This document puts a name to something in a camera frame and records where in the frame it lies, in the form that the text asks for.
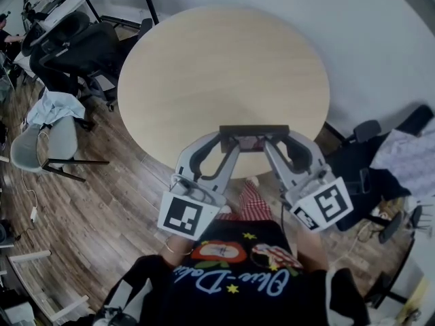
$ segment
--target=chair base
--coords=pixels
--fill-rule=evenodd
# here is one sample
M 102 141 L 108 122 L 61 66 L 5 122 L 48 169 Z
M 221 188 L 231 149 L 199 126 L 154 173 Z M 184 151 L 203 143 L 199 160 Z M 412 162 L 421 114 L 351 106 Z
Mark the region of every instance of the chair base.
M 69 179 L 73 179 L 80 182 L 85 182 L 86 180 L 82 177 L 77 177 L 75 175 L 64 172 L 63 170 L 59 170 L 50 166 L 51 163 L 54 164 L 98 164 L 98 165 L 107 165 L 109 164 L 106 160 L 59 160 L 56 158 L 48 158 L 45 163 L 42 165 L 42 169 L 49 171 L 51 173 L 60 175 L 62 177 L 67 177 Z

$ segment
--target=gray chair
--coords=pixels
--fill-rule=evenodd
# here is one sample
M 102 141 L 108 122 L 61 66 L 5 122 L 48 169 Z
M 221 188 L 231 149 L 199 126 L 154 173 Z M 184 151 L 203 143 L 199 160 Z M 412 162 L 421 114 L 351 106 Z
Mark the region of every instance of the gray chair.
M 37 141 L 41 126 L 29 126 L 11 146 L 11 162 L 14 166 L 32 173 L 43 170 L 70 179 L 85 182 L 85 179 L 66 173 L 64 164 L 109 164 L 108 161 L 74 160 L 78 149 L 77 134 L 72 116 L 59 119 L 50 130 L 48 142 L 48 159 L 41 165 L 37 157 Z

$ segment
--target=person's right arm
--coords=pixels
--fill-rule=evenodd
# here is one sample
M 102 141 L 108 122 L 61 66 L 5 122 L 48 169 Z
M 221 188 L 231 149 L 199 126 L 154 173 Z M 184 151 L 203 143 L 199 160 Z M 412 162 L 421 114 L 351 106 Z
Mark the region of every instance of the person's right arm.
M 298 224 L 296 245 L 298 261 L 304 266 L 306 272 L 329 269 L 328 256 L 318 233 L 312 233 L 303 225 Z
M 25 39 L 25 36 L 11 36 L 11 35 L 8 35 L 5 38 L 4 42 L 6 42 L 6 43 L 20 42 L 20 41 L 22 41 L 24 39 Z

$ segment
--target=person's arm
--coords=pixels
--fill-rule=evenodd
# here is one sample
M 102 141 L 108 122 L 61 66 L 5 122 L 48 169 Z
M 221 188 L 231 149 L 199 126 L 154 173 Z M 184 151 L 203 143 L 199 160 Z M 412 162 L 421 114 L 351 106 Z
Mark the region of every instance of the person's arm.
M 318 233 L 312 233 L 303 225 L 298 224 L 296 245 L 298 261 L 308 273 L 329 269 L 328 256 Z
M 158 254 L 162 256 L 165 262 L 171 267 L 177 267 L 182 263 L 186 254 L 191 252 L 194 243 L 193 240 L 173 235 L 168 239 L 167 245 L 163 246 Z
M 6 42 L 6 43 L 20 42 L 20 41 L 24 40 L 25 38 L 26 38 L 25 36 L 11 36 L 11 35 L 8 35 L 5 38 L 4 42 Z

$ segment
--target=power outlet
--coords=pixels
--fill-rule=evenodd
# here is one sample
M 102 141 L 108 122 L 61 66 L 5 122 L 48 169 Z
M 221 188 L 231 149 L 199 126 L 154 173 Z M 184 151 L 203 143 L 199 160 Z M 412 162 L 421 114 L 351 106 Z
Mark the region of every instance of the power outlet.
M 38 215 L 38 210 L 36 209 L 36 206 L 32 208 L 32 213 L 30 214 L 30 220 L 35 223 L 36 222 L 36 216 Z

